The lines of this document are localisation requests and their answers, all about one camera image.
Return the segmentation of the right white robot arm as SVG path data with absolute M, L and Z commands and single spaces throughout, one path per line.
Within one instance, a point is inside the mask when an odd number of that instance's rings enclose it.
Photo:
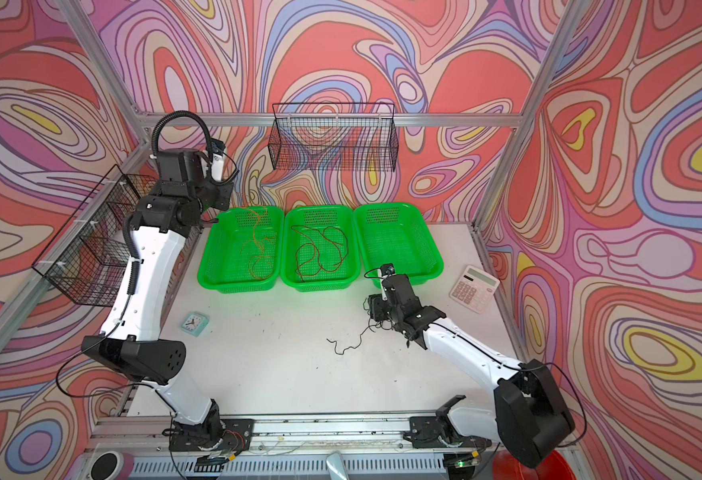
M 459 394 L 428 417 L 414 417 L 405 438 L 417 448 L 458 448 L 478 440 L 498 442 L 519 463 L 536 468 L 575 430 L 575 421 L 550 366 L 523 362 L 483 344 L 445 312 L 422 304 L 410 279 L 385 265 L 376 273 L 381 291 L 369 296 L 371 318 L 425 351 L 451 362 L 491 393 L 491 410 L 470 407 Z

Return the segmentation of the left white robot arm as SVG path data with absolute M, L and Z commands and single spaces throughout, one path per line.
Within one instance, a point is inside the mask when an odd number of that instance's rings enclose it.
M 199 126 L 204 149 L 161 149 L 163 129 L 181 118 Z M 212 138 L 199 115 L 186 110 L 157 122 L 151 156 L 159 179 L 123 222 L 128 263 L 113 310 L 99 334 L 84 338 L 81 352 L 123 375 L 131 385 L 154 390 L 173 414 L 167 430 L 173 447 L 213 450 L 225 435 L 219 406 L 184 372 L 185 345 L 161 338 L 161 316 L 172 271 L 187 238 L 202 226 L 208 210 L 229 209 L 238 173 L 224 173 L 228 159 L 224 143 Z

